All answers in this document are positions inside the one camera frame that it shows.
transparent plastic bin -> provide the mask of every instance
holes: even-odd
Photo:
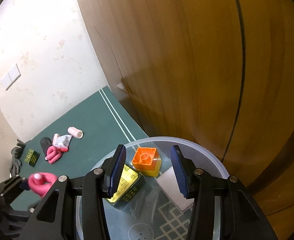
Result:
[[[228,178],[227,170],[211,152],[196,143],[175,137],[150,137],[127,143],[126,164],[132,166],[131,161],[138,147],[156,147],[162,160],[160,175],[172,166],[170,149],[173,145],[179,145],[184,157],[193,160],[196,167],[203,168],[212,176]],[[92,170],[100,167],[105,159],[114,155],[114,152],[115,150],[107,154]],[[181,212],[159,188],[156,178],[145,176],[145,179],[146,184],[122,210],[112,207],[106,200],[103,201],[111,240],[185,239],[191,208]],[[133,215],[137,206],[140,206],[140,212]],[[76,229],[79,238],[83,240],[81,197],[77,197],[76,202]],[[215,197],[213,240],[218,240],[219,235],[220,198]]]

wall switch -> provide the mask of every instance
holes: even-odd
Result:
[[[19,72],[19,69],[17,67],[17,64],[15,64],[11,68],[11,70],[9,70],[8,75],[9,75],[12,82],[15,82],[16,79],[20,77],[20,72]]]
[[[1,79],[1,84],[6,90],[11,86],[12,83],[13,82],[11,81],[8,73]]]

small green box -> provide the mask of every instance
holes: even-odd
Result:
[[[31,167],[35,167],[39,156],[40,156],[40,154],[38,152],[35,152],[32,149],[29,149],[24,161],[27,162]]]
[[[124,165],[117,192],[107,202],[117,209],[122,209],[145,184],[145,177],[134,168]]]

green tablecloth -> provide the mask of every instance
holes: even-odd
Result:
[[[82,139],[73,138],[69,151],[54,164],[45,161],[40,140],[52,138],[55,133],[68,134],[67,129],[74,126],[84,132]],[[85,99],[58,120],[53,122],[34,139],[27,143],[21,160],[23,166],[20,176],[29,177],[35,172],[50,172],[57,176],[67,175],[70,178],[87,174],[92,167],[118,144],[126,144],[147,135],[120,105],[108,87]],[[29,149],[40,153],[35,167],[24,162]],[[27,206],[40,197],[30,191],[24,191],[11,206],[15,210],[27,210]]]

red object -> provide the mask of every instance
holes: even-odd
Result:
[[[50,146],[47,150],[46,158],[50,164],[55,163],[62,156],[63,156],[63,154],[60,151],[58,151],[58,148],[56,146]]]
[[[55,174],[37,172],[29,176],[28,186],[34,193],[43,198],[56,180],[57,176]]]

